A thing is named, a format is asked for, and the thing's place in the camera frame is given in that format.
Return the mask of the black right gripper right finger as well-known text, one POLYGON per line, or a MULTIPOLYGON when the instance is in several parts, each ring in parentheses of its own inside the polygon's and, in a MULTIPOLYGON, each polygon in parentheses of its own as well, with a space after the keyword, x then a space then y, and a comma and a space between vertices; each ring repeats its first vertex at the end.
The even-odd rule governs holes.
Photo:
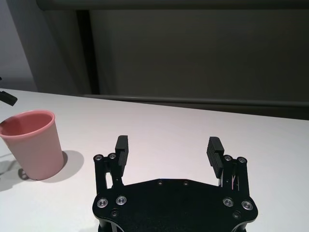
POLYGON ((218 186, 247 194, 247 159, 244 157, 234 159, 224 152, 221 140, 218 137, 210 137, 206 153, 215 176, 219 180, 218 186))

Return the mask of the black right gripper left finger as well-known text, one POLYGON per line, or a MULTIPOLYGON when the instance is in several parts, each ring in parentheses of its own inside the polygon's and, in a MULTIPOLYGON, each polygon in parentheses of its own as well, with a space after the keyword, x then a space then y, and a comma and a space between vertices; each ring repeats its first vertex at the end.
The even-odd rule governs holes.
POLYGON ((124 186, 122 177, 128 158, 128 136, 118 136, 115 151, 107 157, 101 154, 93 157, 95 165, 96 192, 103 194, 107 188, 106 173, 112 177, 112 188, 120 189, 124 186))

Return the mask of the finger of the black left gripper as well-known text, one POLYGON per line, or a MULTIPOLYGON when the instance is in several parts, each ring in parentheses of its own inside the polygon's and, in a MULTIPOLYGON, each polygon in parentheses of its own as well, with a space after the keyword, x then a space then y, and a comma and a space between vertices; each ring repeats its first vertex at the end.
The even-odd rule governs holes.
POLYGON ((0 92, 0 101, 4 102, 8 105, 15 105, 15 103, 17 102, 18 98, 5 92, 5 91, 1 91, 0 92))

